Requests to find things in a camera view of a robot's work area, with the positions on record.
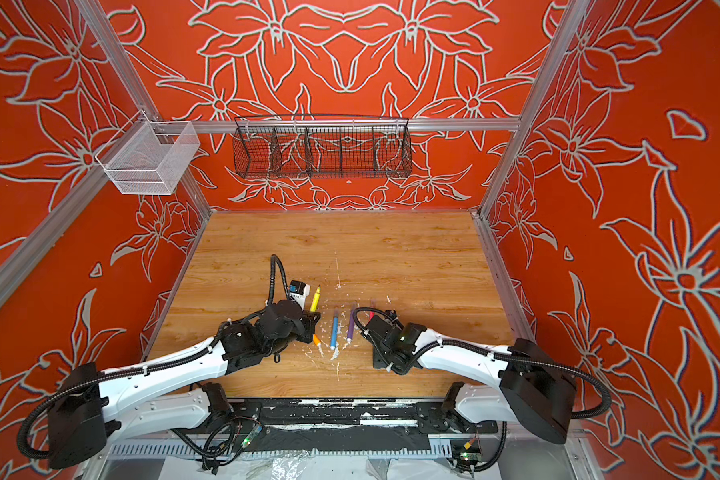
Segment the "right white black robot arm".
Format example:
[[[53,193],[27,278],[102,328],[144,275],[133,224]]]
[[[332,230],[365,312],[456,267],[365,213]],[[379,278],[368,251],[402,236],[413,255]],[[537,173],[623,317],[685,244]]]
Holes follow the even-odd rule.
[[[601,379],[554,362],[528,339],[478,344],[404,324],[394,311],[374,307],[354,308],[351,321],[372,346],[377,369],[400,376],[438,370],[473,380],[454,383],[443,402],[445,415],[468,424],[518,423],[544,441],[563,444],[571,421],[598,417],[612,405]]]

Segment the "purple marker pen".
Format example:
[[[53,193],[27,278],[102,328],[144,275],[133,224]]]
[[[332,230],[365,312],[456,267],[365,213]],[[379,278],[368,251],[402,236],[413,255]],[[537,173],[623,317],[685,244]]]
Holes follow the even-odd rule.
[[[347,345],[351,344],[353,341],[354,331],[355,331],[355,322],[354,322],[354,316],[353,312],[357,308],[358,304],[357,302],[352,303],[351,308],[348,311],[347,319],[347,332],[346,332],[346,342]]]

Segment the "blue marker pen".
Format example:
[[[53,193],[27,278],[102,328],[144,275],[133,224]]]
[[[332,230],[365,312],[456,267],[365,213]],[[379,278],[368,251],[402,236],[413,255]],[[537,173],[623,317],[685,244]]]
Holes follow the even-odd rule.
[[[332,319],[332,327],[331,327],[331,340],[330,340],[330,344],[329,344],[329,347],[331,350],[336,350],[338,348],[339,316],[340,316],[340,311],[338,309],[335,309],[333,311],[333,319]]]

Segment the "pink marker pen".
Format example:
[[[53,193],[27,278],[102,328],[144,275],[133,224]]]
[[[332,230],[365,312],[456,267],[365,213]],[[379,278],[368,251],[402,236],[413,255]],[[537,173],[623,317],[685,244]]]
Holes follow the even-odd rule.
[[[376,300],[375,300],[374,298],[371,298],[371,299],[369,300],[369,306],[370,306],[371,308],[373,308],[373,309],[376,308],[377,304],[376,304]],[[375,315],[376,315],[376,314],[375,314],[375,311],[374,311],[374,310],[371,311],[371,312],[369,312],[369,314],[368,314],[369,320],[372,319]]]

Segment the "yellow marker pen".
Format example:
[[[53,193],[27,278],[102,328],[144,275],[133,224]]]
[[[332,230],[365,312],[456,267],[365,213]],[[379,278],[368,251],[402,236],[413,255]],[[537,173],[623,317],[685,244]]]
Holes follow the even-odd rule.
[[[318,306],[320,303],[320,297],[321,297],[321,286],[318,286],[313,294],[311,305],[310,305],[310,312],[316,312],[318,310]]]

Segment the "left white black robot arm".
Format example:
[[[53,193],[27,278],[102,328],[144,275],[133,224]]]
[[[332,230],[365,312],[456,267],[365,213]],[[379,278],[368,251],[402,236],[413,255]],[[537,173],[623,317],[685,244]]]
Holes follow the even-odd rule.
[[[314,340],[319,293],[289,280],[277,255],[269,280],[282,282],[283,299],[270,285],[261,309],[222,321],[195,345],[125,367],[100,370],[89,361],[74,368],[22,421],[19,453],[63,470],[119,439],[174,430],[186,440],[195,430],[222,426],[231,409],[218,379],[266,358],[278,362],[291,343]]]

